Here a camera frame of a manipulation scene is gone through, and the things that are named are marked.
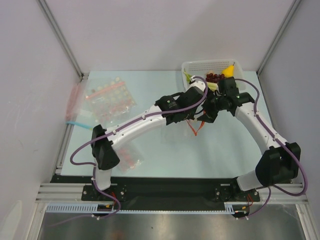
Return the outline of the green onion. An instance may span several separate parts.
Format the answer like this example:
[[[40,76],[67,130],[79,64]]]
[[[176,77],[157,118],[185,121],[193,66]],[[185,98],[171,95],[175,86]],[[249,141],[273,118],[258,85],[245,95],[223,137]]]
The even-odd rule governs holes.
[[[184,89],[187,90],[189,85],[190,85],[190,81],[192,78],[192,75],[187,73],[186,71],[182,72],[182,78],[183,78],[183,86]],[[213,83],[213,82],[207,82],[208,88],[212,91],[218,90],[218,84],[217,83]]]

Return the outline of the clear orange-zipper zip bag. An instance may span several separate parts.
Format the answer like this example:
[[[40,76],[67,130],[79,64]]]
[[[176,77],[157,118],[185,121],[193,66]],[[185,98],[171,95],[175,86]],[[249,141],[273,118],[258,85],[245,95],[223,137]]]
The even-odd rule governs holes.
[[[197,118],[165,125],[160,130],[161,142],[173,144],[190,141],[199,135],[204,125],[205,122],[199,121]]]

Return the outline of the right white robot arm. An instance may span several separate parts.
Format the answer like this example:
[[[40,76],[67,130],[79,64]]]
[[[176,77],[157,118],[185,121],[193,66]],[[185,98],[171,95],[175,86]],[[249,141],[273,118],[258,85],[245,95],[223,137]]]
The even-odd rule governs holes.
[[[209,91],[204,101],[203,115],[199,120],[213,123],[220,111],[230,112],[255,140],[261,152],[261,158],[254,170],[233,180],[231,196],[242,201],[249,191],[267,188],[295,179],[299,173],[301,148],[289,143],[274,128],[265,122],[258,112],[258,99],[247,92],[240,92],[238,80],[228,77],[217,83],[216,91]]]

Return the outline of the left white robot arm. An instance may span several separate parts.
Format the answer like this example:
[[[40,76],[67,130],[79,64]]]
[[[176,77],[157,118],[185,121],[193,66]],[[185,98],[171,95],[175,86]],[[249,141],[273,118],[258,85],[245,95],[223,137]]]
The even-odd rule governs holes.
[[[209,88],[196,80],[185,92],[161,97],[142,114],[122,123],[112,130],[101,125],[93,128],[91,143],[94,163],[92,194],[99,200],[110,195],[112,169],[120,163],[116,150],[153,129],[193,119],[198,106],[205,100]]]

